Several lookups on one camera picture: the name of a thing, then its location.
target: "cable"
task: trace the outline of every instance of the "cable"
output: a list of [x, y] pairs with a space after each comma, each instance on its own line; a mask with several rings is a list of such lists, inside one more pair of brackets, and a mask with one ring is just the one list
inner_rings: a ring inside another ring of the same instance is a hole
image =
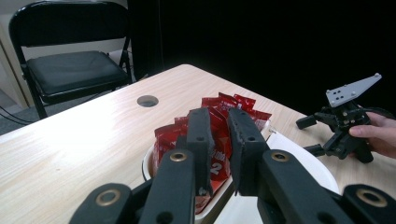
[[[0, 108], [1, 108], [2, 110], [4, 110], [6, 113], [8, 113], [8, 114], [9, 114], [11, 117], [13, 117], [14, 119], [18, 119], [18, 120], [23, 121], [23, 122], [26, 122], [26, 123], [33, 123], [33, 122], [34, 122], [34, 121], [29, 121], [29, 120], [17, 118], [17, 117], [15, 117], [14, 115], [10, 114], [8, 111], [6, 111], [2, 106], [0, 106]], [[5, 119], [9, 119], [9, 120], [14, 121], [14, 122], [16, 122], [16, 123], [23, 124], [23, 123], [20, 123], [20, 122], [18, 122], [18, 121], [16, 121], [16, 120], [10, 119], [10, 118], [8, 118], [8, 117], [2, 115], [2, 114], [0, 114], [0, 115], [1, 115], [3, 118], [5, 118]]]

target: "chair seat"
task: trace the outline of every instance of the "chair seat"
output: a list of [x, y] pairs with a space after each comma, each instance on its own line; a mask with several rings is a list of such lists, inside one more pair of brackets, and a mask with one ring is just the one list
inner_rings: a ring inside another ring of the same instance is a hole
[[38, 91], [44, 97], [87, 90], [126, 81], [128, 75], [100, 51], [82, 51], [39, 57], [28, 62]]

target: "white plate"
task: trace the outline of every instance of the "white plate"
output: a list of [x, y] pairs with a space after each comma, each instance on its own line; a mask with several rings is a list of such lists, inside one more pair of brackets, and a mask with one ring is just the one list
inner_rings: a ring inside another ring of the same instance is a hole
[[[281, 149], [293, 154], [322, 187], [339, 194], [337, 182], [330, 171], [305, 149], [279, 132], [271, 133], [267, 144], [271, 149]], [[262, 224], [257, 210], [257, 197], [242, 197], [233, 194], [215, 221], [215, 224], [223, 223]]]

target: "table hole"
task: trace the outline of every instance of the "table hole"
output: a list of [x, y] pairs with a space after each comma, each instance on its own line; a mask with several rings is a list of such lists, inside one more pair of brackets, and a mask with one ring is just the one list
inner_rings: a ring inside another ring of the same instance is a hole
[[144, 95], [137, 98], [137, 103], [143, 107], [152, 107], [158, 104], [158, 99], [152, 95]]

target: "finger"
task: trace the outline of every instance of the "finger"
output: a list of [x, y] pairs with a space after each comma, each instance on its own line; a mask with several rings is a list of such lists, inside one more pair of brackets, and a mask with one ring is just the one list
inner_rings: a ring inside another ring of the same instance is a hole
[[381, 128], [373, 125], [358, 125], [349, 129], [349, 134], [355, 137], [371, 138], [376, 137], [390, 144], [396, 144], [396, 129]]

